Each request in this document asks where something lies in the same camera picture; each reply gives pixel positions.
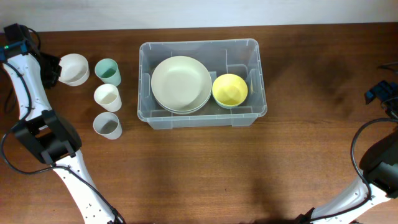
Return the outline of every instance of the white plate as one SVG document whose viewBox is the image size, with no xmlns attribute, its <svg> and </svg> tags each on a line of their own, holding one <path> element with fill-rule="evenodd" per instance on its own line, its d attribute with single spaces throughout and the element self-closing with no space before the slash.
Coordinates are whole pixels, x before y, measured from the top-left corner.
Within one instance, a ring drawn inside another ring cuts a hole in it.
<svg viewBox="0 0 398 224">
<path fill-rule="evenodd" d="M 152 92 L 165 109 L 174 113 L 192 113 L 211 95 L 211 77 L 199 61 L 176 56 L 164 60 L 154 70 Z"/>
</svg>

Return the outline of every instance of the plastic storage container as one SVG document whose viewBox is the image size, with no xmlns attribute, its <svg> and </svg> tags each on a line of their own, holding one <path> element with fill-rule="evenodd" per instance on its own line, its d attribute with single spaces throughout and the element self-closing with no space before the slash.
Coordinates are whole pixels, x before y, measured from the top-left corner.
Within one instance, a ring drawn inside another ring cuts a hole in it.
<svg viewBox="0 0 398 224">
<path fill-rule="evenodd" d="M 254 39 L 193 42 L 148 42 L 141 45 L 139 59 L 138 117 L 154 129 L 198 126 L 250 126 L 267 112 L 259 45 Z M 161 107 L 150 88 L 156 66 L 173 56 L 188 56 L 204 64 L 212 81 L 232 73 L 248 84 L 248 97 L 238 107 L 224 109 L 211 96 L 200 110 L 187 115 L 171 113 Z"/>
</svg>

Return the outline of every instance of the plastic cup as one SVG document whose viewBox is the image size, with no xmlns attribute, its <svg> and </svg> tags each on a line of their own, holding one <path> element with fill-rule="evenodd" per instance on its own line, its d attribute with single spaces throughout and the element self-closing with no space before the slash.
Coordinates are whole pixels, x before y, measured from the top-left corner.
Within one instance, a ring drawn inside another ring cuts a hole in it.
<svg viewBox="0 0 398 224">
<path fill-rule="evenodd" d="M 109 112 L 115 112 L 122 107 L 118 88 L 112 84 L 100 85 L 94 92 L 94 100 Z"/>
<path fill-rule="evenodd" d="M 110 112 L 99 114 L 93 123 L 94 131 L 107 139 L 114 140 L 122 135 L 119 118 Z"/>
<path fill-rule="evenodd" d="M 80 54 L 68 54 L 61 58 L 62 67 L 60 82 L 70 86 L 78 86 L 87 81 L 90 76 L 88 61 Z"/>
<path fill-rule="evenodd" d="M 104 83 L 118 86 L 122 82 L 118 64 L 110 58 L 102 59 L 95 65 L 95 75 Z"/>
</svg>

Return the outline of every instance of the wood grain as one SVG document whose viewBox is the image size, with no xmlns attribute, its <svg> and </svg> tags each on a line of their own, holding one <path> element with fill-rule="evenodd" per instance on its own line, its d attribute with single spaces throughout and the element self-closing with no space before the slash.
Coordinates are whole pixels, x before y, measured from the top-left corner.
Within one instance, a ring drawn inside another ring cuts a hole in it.
<svg viewBox="0 0 398 224">
<path fill-rule="evenodd" d="M 386 117 L 364 93 L 379 81 L 376 70 L 398 59 L 398 24 L 109 30 L 41 33 L 42 51 L 84 55 L 91 75 L 81 86 L 58 83 L 46 90 L 53 109 L 80 133 L 86 166 L 100 192 L 128 223 L 239 223 L 295 218 L 341 192 L 356 177 L 349 145 L 366 121 Z M 137 117 L 139 47 L 144 42 L 252 37 L 259 42 L 268 112 L 248 128 L 209 127 L 155 131 Z M 104 111 L 93 100 L 102 58 L 117 61 L 123 107 L 116 112 L 123 135 L 96 134 Z M 10 83 L 2 77 L 0 103 Z M 18 111 L 1 113 L 1 134 Z M 366 130 L 356 156 L 388 135 L 392 124 Z M 13 138 L 10 160 L 24 170 L 43 167 Z M 66 187 L 54 173 L 19 175 L 0 165 L 2 223 L 83 223 Z M 359 218 L 392 224 L 398 201 Z"/>
</svg>

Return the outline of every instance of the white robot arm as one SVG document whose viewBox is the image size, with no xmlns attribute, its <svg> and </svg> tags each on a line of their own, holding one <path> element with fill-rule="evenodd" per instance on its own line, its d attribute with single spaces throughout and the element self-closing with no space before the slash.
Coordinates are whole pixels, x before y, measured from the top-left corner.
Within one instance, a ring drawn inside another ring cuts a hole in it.
<svg viewBox="0 0 398 224">
<path fill-rule="evenodd" d="M 14 24 L 5 31 L 12 38 L 18 37 L 10 40 L 12 43 L 0 51 L 4 69 L 12 80 L 19 102 L 20 121 L 12 132 L 40 162 L 50 165 L 50 169 L 60 176 L 85 223 L 125 223 L 116 209 L 96 190 L 86 169 L 77 133 L 51 109 L 44 92 L 41 67 L 48 58 L 43 58 L 37 51 L 26 27 Z M 40 138 L 32 134 L 46 128 L 51 129 L 52 133 Z"/>
<path fill-rule="evenodd" d="M 97 191 L 83 161 L 77 132 L 49 105 L 44 87 L 49 88 L 57 81 L 61 69 L 58 65 L 59 59 L 39 52 L 27 27 L 14 24 L 4 30 L 10 44 L 0 49 L 0 61 L 14 85 L 20 120 L 1 141 L 3 159 L 12 169 L 22 174 L 54 170 L 70 191 L 85 223 L 126 223 Z M 367 125 L 380 121 L 398 122 L 387 118 L 377 119 L 365 124 L 360 131 Z M 37 138 L 36 135 L 44 128 L 52 132 Z M 11 132 L 36 159 L 50 167 L 24 172 L 11 165 L 3 151 L 4 140 Z M 397 164 L 398 131 L 368 150 L 360 164 L 363 175 L 356 168 L 360 178 L 330 203 L 297 217 L 295 223 L 349 224 L 373 206 L 398 197 Z"/>
</svg>

